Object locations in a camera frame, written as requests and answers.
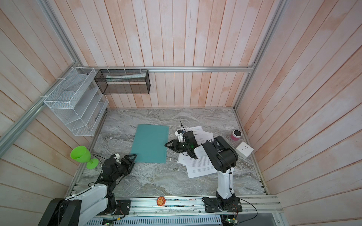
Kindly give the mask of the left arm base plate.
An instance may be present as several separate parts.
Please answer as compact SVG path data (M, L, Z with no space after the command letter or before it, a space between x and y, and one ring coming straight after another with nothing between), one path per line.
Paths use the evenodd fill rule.
M111 207L110 211L111 215L129 215L131 208L131 200L125 199L116 199L114 207Z

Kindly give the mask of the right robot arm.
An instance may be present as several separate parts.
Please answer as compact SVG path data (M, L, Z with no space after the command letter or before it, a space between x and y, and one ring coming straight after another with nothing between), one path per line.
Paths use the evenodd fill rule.
M238 209L239 199L233 189L233 172L236 167L238 155L222 136L217 136L198 144L192 131L176 132L177 139L165 143L165 147L186 156L199 160L203 157L210 161L211 169L216 170L218 176L218 188L216 197L203 197L205 211L227 212L242 211Z

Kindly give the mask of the teal paper folder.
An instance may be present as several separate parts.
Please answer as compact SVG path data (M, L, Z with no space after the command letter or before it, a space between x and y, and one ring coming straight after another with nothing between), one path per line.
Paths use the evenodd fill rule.
M137 155L137 163L166 163L169 127L139 124L131 154Z

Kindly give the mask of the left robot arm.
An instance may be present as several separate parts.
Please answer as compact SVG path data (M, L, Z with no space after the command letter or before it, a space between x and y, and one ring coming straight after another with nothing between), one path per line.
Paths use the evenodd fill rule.
M121 220L130 212L131 200L117 200L113 190L128 176L137 155L120 158L113 154L102 164L101 174L89 188L66 198L53 199L45 210L39 226L84 226L99 214L110 215Z

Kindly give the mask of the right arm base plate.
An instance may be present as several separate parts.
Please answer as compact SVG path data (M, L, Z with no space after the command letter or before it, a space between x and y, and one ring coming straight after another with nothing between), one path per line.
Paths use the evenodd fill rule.
M218 212L242 212L242 205L240 199L237 197L231 197L230 199L221 200L220 198L203 197L202 202L205 205L206 213L218 213Z

